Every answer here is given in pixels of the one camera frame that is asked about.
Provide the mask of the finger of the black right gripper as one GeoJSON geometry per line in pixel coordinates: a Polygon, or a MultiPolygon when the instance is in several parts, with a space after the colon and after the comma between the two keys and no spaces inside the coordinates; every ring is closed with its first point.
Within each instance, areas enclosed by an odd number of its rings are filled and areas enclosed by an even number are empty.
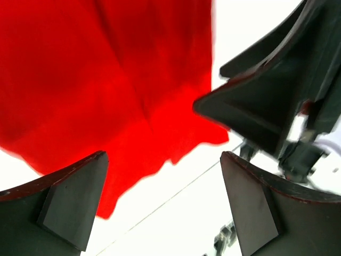
{"type": "Polygon", "coordinates": [[[320,2],[301,1],[285,20],[225,63],[220,76],[238,79],[297,80],[314,51],[320,2]]]}

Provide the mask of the red t shirt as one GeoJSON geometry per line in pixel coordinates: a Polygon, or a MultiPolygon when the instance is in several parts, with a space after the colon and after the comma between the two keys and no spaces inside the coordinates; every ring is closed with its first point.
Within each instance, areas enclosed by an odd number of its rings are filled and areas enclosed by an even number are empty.
{"type": "Polygon", "coordinates": [[[1,147],[46,175],[98,150],[97,215],[166,161],[229,139],[210,92],[211,1],[1,1],[1,147]]]}

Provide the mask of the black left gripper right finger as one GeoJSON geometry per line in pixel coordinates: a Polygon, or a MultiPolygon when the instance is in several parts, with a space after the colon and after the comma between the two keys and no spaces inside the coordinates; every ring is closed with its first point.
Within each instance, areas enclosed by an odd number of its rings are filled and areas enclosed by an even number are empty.
{"type": "Polygon", "coordinates": [[[225,151],[223,179],[242,255],[340,255],[340,196],[312,190],[225,151]]]}

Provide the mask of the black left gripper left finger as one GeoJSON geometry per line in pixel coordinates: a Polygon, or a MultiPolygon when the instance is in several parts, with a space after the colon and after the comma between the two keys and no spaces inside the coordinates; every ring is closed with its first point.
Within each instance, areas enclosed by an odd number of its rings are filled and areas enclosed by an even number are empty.
{"type": "Polygon", "coordinates": [[[108,170],[97,151],[1,191],[1,255],[80,255],[87,248],[108,170]]]}

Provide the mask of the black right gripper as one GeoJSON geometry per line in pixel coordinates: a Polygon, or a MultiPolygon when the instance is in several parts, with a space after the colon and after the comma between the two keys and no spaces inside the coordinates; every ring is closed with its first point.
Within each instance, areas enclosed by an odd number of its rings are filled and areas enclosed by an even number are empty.
{"type": "Polygon", "coordinates": [[[316,139],[332,131],[340,116],[340,101],[299,101],[302,69],[290,61],[250,78],[230,79],[196,100],[193,108],[246,139],[240,150],[243,159],[250,161],[258,151],[264,151],[279,161],[286,179],[306,183],[314,164],[327,154],[316,139]],[[304,131],[298,141],[290,142],[291,125],[301,110],[308,115],[304,131]]]}

